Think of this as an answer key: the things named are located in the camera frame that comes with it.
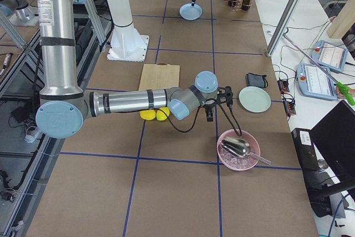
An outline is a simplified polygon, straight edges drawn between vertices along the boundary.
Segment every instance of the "yellow ball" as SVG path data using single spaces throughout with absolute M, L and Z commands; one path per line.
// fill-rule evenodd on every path
M 167 107 L 165 107 L 165 108 L 160 108 L 162 111 L 164 111 L 165 113 L 166 113 L 166 115 L 170 115 L 170 110 L 169 110 L 169 108 L 167 108 Z M 160 111 L 160 110 L 158 110 L 157 112 L 156 112 L 156 119 L 157 120 L 160 120 L 160 121 L 162 121 L 162 120 L 166 120 L 166 115 L 162 112 L 162 111 Z
M 155 119 L 156 113 L 155 110 L 144 110 L 139 112 L 140 117 L 145 120 Z

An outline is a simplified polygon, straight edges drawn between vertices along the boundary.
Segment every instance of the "green tool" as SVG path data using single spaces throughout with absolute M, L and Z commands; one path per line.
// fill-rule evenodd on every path
M 302 48 L 300 48 L 294 41 L 292 41 L 285 33 L 283 34 L 283 37 L 285 37 L 285 39 L 288 40 L 294 47 L 296 47 L 303 55 L 305 55 L 305 57 L 307 57 L 311 62 L 313 62 L 314 65 L 316 65 L 329 79 L 332 79 L 336 83 L 336 86 L 339 88 L 339 91 L 346 97 L 350 105 L 355 105 L 355 100 L 353 99 L 353 96 L 349 94 L 349 86 L 346 86 L 341 82 L 337 81 L 326 70 L 324 70 L 318 62 L 316 62 L 311 56 L 309 56 L 305 51 L 303 51 Z

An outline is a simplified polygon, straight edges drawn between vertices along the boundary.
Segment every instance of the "blue and white device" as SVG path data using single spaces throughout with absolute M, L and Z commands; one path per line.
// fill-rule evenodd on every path
M 317 66 L 300 63 L 297 68 L 297 81 L 301 93 L 306 97 L 336 100 L 334 81 L 329 79 Z
M 346 57 L 348 55 L 348 49 L 346 47 L 340 47 L 324 40 L 320 40 L 316 43 L 316 47 L 318 47 L 318 49 L 312 52 L 312 58 L 316 62 L 337 73 L 344 70 Z

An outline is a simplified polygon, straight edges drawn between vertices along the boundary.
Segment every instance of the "black wallet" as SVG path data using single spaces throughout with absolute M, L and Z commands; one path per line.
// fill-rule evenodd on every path
M 267 87 L 266 75 L 247 73 L 246 74 L 246 84 L 248 86 L 256 86 L 259 88 L 266 88 Z

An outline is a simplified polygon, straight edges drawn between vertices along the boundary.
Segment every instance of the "pink bowl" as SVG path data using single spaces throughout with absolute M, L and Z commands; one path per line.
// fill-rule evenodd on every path
M 227 130 L 221 134 L 217 141 L 217 154 L 220 158 L 221 162 L 228 168 L 232 170 L 247 170 L 254 167 L 258 160 L 248 156 L 245 158 L 237 158 L 234 155 L 227 152 L 225 149 L 222 148 L 221 143 L 222 140 L 225 139 L 227 136 L 235 137 L 244 139 L 250 144 L 251 151 L 257 155 L 260 155 L 260 147 L 255 138 L 248 132 L 242 130 L 242 137 L 239 137 L 235 134 L 234 130 Z

